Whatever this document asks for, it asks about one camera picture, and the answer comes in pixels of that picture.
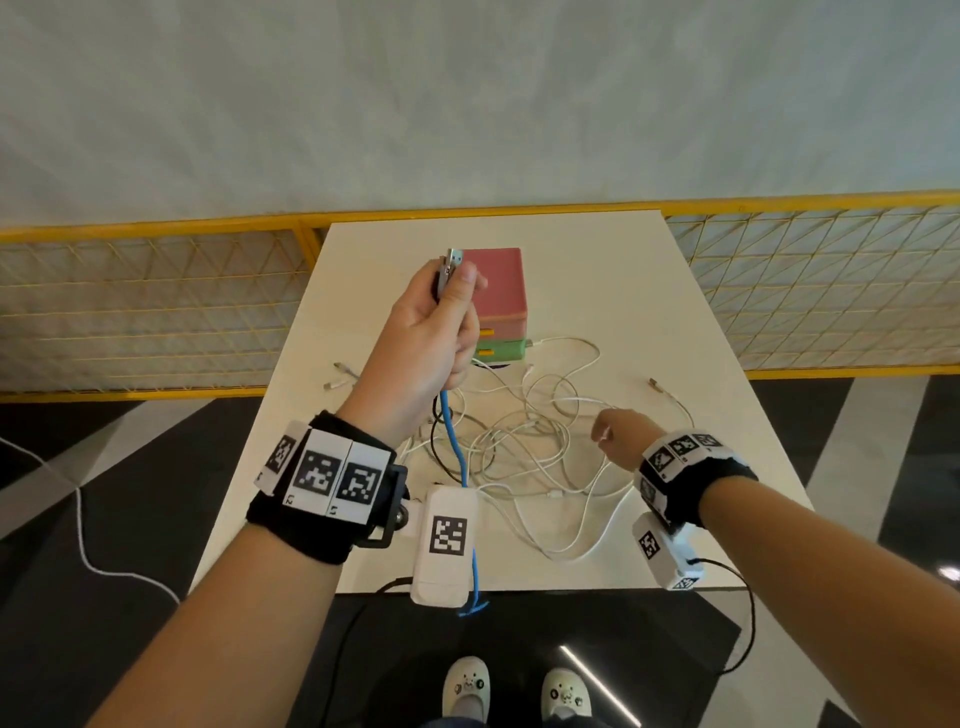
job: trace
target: white shoe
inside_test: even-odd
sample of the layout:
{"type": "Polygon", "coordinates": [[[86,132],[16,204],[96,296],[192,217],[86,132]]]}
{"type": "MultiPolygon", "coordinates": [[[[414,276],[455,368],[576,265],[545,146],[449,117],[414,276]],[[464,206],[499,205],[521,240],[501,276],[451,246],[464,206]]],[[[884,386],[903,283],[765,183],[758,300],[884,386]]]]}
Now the white shoe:
{"type": "Polygon", "coordinates": [[[490,671],[479,657],[461,657],[450,666],[444,680],[444,704],[441,715],[473,717],[487,722],[490,714],[490,671]],[[474,696],[480,703],[481,716],[467,715],[461,711],[454,714],[453,707],[458,700],[474,696]]]}
{"type": "Polygon", "coordinates": [[[540,689],[540,717],[569,718],[592,716],[587,684],[580,675],[566,667],[554,667],[543,678],[540,689]]]}

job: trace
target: blue cable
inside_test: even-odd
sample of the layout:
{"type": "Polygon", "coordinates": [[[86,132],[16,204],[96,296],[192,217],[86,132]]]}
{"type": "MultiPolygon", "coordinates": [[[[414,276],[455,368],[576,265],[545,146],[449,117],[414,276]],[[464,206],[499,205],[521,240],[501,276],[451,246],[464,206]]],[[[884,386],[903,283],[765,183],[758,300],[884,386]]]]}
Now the blue cable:
{"type": "MultiPolygon", "coordinates": [[[[453,418],[450,417],[450,403],[447,401],[446,391],[440,393],[440,413],[444,417],[446,436],[450,440],[450,446],[453,448],[453,454],[457,456],[457,462],[460,463],[460,484],[464,488],[467,488],[467,459],[464,457],[463,451],[460,450],[460,443],[457,442],[457,435],[453,431],[453,418]]],[[[480,604],[479,601],[480,577],[477,569],[477,549],[475,548],[473,550],[473,603],[470,604],[465,612],[459,613],[460,617],[468,617],[469,615],[476,614],[490,604],[488,601],[480,604]]]]}

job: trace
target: yellow metal frame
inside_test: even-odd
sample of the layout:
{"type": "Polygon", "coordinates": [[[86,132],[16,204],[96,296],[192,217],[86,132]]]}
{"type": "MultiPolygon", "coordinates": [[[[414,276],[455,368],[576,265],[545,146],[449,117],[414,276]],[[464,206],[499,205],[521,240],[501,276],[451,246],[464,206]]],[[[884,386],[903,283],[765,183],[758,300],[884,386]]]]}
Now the yellow metal frame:
{"type": "MultiPolygon", "coordinates": [[[[877,192],[850,195],[800,195],[791,197],[715,198],[702,200],[651,200],[578,205],[537,205],[504,207],[451,207],[406,210],[353,210],[306,212],[300,214],[254,215],[205,220],[117,223],[107,225],[20,227],[0,230],[2,243],[66,242],[165,235],[202,235],[249,231],[294,233],[304,259],[312,270],[321,250],[317,229],[336,223],[383,220],[425,220],[434,218],[487,217],[497,215],[542,215],[576,212],[619,212],[657,209],[664,216],[722,215],[754,212],[800,212],[824,209],[960,206],[960,190],[877,192]]],[[[749,379],[830,378],[844,376],[917,376],[960,374],[960,365],[913,367],[847,367],[841,369],[770,369],[747,372],[749,379]]],[[[223,389],[175,389],[139,392],[51,392],[0,394],[3,402],[170,400],[206,397],[262,397],[266,387],[223,389]]]]}

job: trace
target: white tabletop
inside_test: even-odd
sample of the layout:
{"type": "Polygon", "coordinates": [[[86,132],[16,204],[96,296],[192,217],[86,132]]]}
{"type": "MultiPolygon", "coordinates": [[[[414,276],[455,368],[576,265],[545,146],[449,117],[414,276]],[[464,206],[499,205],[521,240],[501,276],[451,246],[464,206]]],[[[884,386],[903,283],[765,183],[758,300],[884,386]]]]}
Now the white tabletop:
{"type": "MultiPolygon", "coordinates": [[[[335,410],[348,393],[326,392],[340,378],[332,364],[362,368],[396,297],[422,263],[447,248],[519,247],[523,251],[529,319],[527,335],[579,336],[596,343],[602,358],[573,380],[582,396],[650,414],[664,427],[686,426],[683,413],[646,384],[652,376],[705,427],[732,445],[761,480],[806,507],[810,501],[753,390],[717,325],[697,282],[662,217],[655,211],[476,217],[335,225],[324,242],[297,319],[277,362],[217,521],[194,586],[244,522],[255,493],[253,479],[290,420],[308,422],[335,410]]],[[[528,351],[535,374],[561,374],[592,358],[573,341],[547,342],[528,351]]],[[[519,382],[522,365],[503,371],[519,382]]],[[[472,373],[465,388],[496,384],[488,372],[472,373]]],[[[487,424],[516,410],[507,392],[468,397],[468,412],[487,424]]],[[[457,406],[457,398],[451,404],[457,406]]],[[[585,410],[593,413],[596,407],[585,410]]],[[[467,438],[478,430],[462,425],[467,438]]],[[[584,480],[600,462],[589,441],[589,417],[574,427],[567,456],[571,476],[584,480]]],[[[422,451],[414,453],[408,485],[421,496],[442,472],[422,451]]],[[[512,482],[536,489],[524,476],[512,482]]],[[[628,474],[616,467],[601,483],[612,489],[628,474]]],[[[564,556],[583,553],[600,536],[617,498],[595,498],[583,534],[564,556]]],[[[481,587],[490,590],[655,588],[631,535],[646,506],[636,492],[616,512],[600,545],[575,563],[548,560],[521,542],[503,518],[481,500],[476,552],[481,587]]],[[[576,534],[584,497],[533,497],[521,503],[540,542],[565,546],[576,534]]],[[[729,563],[720,546],[698,529],[698,555],[729,563]]],[[[386,550],[356,548],[338,591],[372,592],[413,572],[416,538],[401,532],[386,550]]],[[[698,587],[739,586],[723,570],[708,567],[698,587]]]]}

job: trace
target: pants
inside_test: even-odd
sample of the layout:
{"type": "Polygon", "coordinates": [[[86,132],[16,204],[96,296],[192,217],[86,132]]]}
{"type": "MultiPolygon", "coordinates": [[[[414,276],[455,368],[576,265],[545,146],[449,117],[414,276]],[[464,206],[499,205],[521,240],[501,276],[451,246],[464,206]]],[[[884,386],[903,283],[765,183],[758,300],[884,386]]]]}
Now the pants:
{"type": "MultiPolygon", "coordinates": [[[[471,717],[439,717],[436,720],[424,723],[420,728],[487,728],[487,726],[471,717]]],[[[543,728],[608,728],[608,726],[595,717],[561,718],[553,716],[543,723],[543,728]]]]}

